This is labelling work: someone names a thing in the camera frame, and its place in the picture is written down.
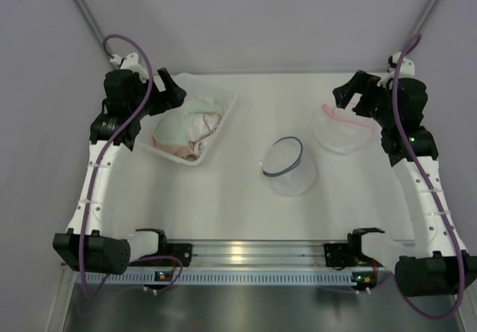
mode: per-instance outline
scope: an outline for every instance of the gray wall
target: gray wall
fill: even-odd
[[[0,326],[43,331],[107,71],[70,0],[0,0]]]
[[[443,0],[412,59],[428,86],[426,127],[440,151],[459,234],[477,254],[477,0]]]
[[[383,68],[426,0],[87,1],[155,66],[210,73]]]

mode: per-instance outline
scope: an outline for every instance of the white bracket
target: white bracket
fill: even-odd
[[[114,224],[121,224],[117,217],[114,216],[114,206],[121,177],[131,154],[131,151],[124,144],[111,145],[106,150],[101,164],[97,166],[98,173],[91,200],[88,201],[86,199],[92,170],[96,167],[95,162],[105,144],[106,141],[89,144],[89,163],[83,189],[81,190],[75,214],[66,228],[66,230],[73,229],[74,234],[80,233],[84,209],[87,204],[89,204],[89,218],[86,226],[86,235],[90,235],[93,230],[97,230],[103,237],[114,237]]]
[[[114,54],[110,59],[110,62],[114,65],[114,67],[118,67],[120,69],[129,69],[133,72],[139,73],[139,79],[144,84],[149,79],[149,75],[147,69],[144,66],[141,66],[139,61],[140,57],[136,52],[129,54],[124,59],[118,54]]]
[[[394,166],[394,172],[401,183],[409,213],[411,214],[414,229],[415,257],[431,257],[433,251],[440,251],[442,256],[455,256],[441,216],[441,214],[446,214],[451,226],[454,226],[442,186],[440,185],[439,161],[433,160],[431,157],[419,157],[419,162],[427,172],[434,186],[433,191],[439,196],[445,211],[442,213],[437,210],[434,197],[432,196],[433,192],[427,187],[414,162],[408,162],[406,159],[403,159]],[[454,233],[461,250],[465,250],[466,247],[455,229]]]
[[[393,54],[391,57],[389,57],[390,62],[393,65],[396,65],[400,55],[401,55],[400,51]],[[414,62],[404,57],[404,60],[402,61],[402,65],[401,65],[401,70],[399,71],[399,78],[414,77],[415,69],[416,67],[414,65]],[[388,73],[379,80],[377,85],[379,87],[386,86],[389,80],[391,80],[394,77],[394,72],[395,72],[394,68],[392,67],[388,68]]]
[[[411,248],[393,241],[382,233],[367,233],[361,237],[361,252],[378,261],[386,269],[394,273],[396,262],[401,256],[414,256]]]
[[[129,262],[132,263],[145,255],[157,252],[159,247],[159,234],[154,231],[135,231],[127,236],[130,246]]]

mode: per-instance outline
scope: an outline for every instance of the metal floor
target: metal floor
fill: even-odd
[[[393,281],[369,295],[327,292],[300,286],[176,286],[154,297],[131,290],[109,301],[124,286],[107,285],[95,300],[75,286],[63,332],[96,331],[463,331],[460,319],[424,319],[397,293]],[[413,299],[428,313],[442,314],[450,297]],[[91,317],[78,317],[76,307]]]

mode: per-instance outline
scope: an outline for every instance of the metal pole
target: metal pole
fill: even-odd
[[[418,16],[414,26],[412,27],[411,31],[409,31],[409,37],[414,36],[415,34],[421,33],[424,26],[427,24],[431,14],[435,11],[437,3],[440,0],[428,0],[426,5],[424,5],[423,10],[421,11],[420,15]]]
[[[104,53],[105,57],[107,58],[108,62],[110,62],[110,58],[103,50],[103,32],[99,28],[98,23],[96,22],[96,18],[92,15],[91,10],[89,9],[88,5],[84,0],[73,0],[75,2],[76,7],[81,13],[86,25],[88,26],[91,34],[95,38],[96,42],[98,43],[99,47],[101,48],[101,52]],[[107,45],[107,50],[111,52],[109,45]]]

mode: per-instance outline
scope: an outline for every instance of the white table surface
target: white table surface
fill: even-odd
[[[334,104],[332,89],[352,75],[202,76],[238,93],[221,136],[198,167],[135,149],[118,213],[137,228],[163,229],[169,239],[333,240],[368,227],[414,239],[379,135],[344,156],[322,148],[310,131],[312,114]],[[271,145],[288,135],[303,141],[318,169],[315,185],[298,197],[275,195],[259,166]]]

